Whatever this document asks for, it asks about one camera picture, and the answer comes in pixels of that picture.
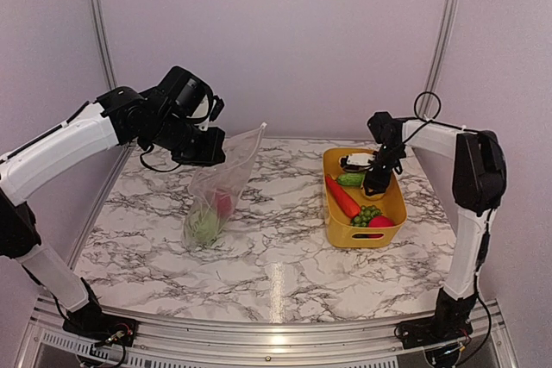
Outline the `clear zip top bag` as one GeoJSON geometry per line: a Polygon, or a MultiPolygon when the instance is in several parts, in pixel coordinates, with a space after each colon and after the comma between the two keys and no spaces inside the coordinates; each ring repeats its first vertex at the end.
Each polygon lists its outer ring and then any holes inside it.
{"type": "Polygon", "coordinates": [[[263,122],[225,139],[225,161],[196,171],[188,186],[192,205],[183,223],[185,247],[207,247],[218,239],[251,177],[266,128],[263,122]]]}

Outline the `green toy pepper back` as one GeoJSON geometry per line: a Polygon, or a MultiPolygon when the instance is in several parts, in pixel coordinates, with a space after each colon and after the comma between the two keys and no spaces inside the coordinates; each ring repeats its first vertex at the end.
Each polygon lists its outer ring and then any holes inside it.
{"type": "Polygon", "coordinates": [[[191,212],[184,223],[185,240],[191,245],[208,246],[221,232],[221,222],[212,209],[191,212]]]}

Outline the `yellow toy lemon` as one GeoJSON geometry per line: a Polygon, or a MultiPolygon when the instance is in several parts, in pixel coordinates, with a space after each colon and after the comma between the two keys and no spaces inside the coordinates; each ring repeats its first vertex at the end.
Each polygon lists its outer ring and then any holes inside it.
{"type": "Polygon", "coordinates": [[[384,191],[365,189],[364,197],[369,201],[378,201],[385,195],[384,191]]]}

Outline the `green toy grapes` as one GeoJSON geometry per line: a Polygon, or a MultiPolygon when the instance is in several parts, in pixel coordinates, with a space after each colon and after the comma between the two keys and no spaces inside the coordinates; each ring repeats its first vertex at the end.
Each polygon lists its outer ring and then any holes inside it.
{"type": "Polygon", "coordinates": [[[353,227],[367,228],[373,218],[381,215],[382,211],[375,205],[361,206],[361,212],[351,219],[350,224],[353,227]]]}

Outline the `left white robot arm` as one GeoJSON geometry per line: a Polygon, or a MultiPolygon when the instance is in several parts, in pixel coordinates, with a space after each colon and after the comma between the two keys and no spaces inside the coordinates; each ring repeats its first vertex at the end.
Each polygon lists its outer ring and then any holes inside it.
{"type": "Polygon", "coordinates": [[[28,199],[91,156],[136,141],[145,153],[166,149],[177,165],[225,160],[225,133],[212,122],[223,100],[198,81],[174,92],[119,87],[85,103],[66,121],[1,158],[1,254],[15,260],[66,309],[69,324],[92,338],[109,330],[90,285],[41,241],[28,199]]]}

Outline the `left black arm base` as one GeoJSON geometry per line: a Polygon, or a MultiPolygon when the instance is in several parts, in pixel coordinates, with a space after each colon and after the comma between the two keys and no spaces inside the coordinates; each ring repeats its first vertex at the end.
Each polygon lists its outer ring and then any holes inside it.
{"type": "Polygon", "coordinates": [[[138,322],[135,319],[104,313],[85,317],[83,321],[79,321],[74,315],[64,316],[63,323],[65,331],[95,340],[97,346],[132,346],[137,328],[138,322]]]}

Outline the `red toy tomato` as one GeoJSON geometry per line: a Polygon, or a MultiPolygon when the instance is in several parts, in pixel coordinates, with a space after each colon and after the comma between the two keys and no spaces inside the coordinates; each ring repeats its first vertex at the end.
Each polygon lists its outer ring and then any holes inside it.
{"type": "Polygon", "coordinates": [[[216,190],[215,207],[219,218],[228,219],[235,209],[234,200],[231,193],[226,190],[216,190]]]}

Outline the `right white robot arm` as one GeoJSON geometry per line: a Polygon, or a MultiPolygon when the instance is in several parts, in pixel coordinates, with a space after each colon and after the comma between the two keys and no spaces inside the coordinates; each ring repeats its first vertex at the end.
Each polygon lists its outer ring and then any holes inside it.
{"type": "Polygon", "coordinates": [[[367,127],[380,145],[364,179],[367,196],[387,190],[407,147],[436,153],[453,162],[456,243],[435,313],[427,323],[433,339],[446,340],[469,317],[478,296],[477,277],[486,258],[492,221],[506,190],[505,156],[492,131],[412,117],[394,118],[387,112],[374,113],[367,127]]]}

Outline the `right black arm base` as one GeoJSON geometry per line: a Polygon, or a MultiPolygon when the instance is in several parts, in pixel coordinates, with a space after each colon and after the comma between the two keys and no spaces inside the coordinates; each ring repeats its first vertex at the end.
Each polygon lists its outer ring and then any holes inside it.
{"type": "Polygon", "coordinates": [[[435,316],[401,321],[394,328],[395,337],[404,349],[432,346],[442,342],[467,338],[473,333],[470,320],[438,321],[435,316]]]}

